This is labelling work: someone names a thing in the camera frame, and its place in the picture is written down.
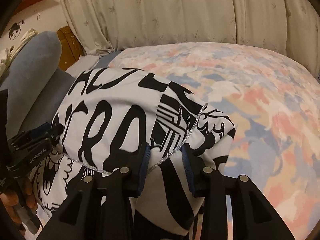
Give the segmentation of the person left hand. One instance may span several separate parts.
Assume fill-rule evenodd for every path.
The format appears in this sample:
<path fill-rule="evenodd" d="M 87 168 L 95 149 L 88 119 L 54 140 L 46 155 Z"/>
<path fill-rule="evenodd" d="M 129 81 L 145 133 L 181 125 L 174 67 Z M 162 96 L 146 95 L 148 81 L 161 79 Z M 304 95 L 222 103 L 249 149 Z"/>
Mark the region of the person left hand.
<path fill-rule="evenodd" d="M 31 184 L 31 181 L 29 178 L 24 178 L 22 180 L 22 191 L 25 196 L 26 204 L 27 206 L 33 210 L 37 210 L 37 201 L 35 199 L 35 195 L 33 193 L 33 186 Z M 18 216 L 17 212 L 14 210 L 14 206 L 18 204 L 19 202 L 19 197 L 16 193 L 16 191 L 12 189 L 7 189 L 1 194 L 1 201 L 12 219 L 12 221 L 16 225 L 21 225 L 22 221 L 20 217 Z"/>

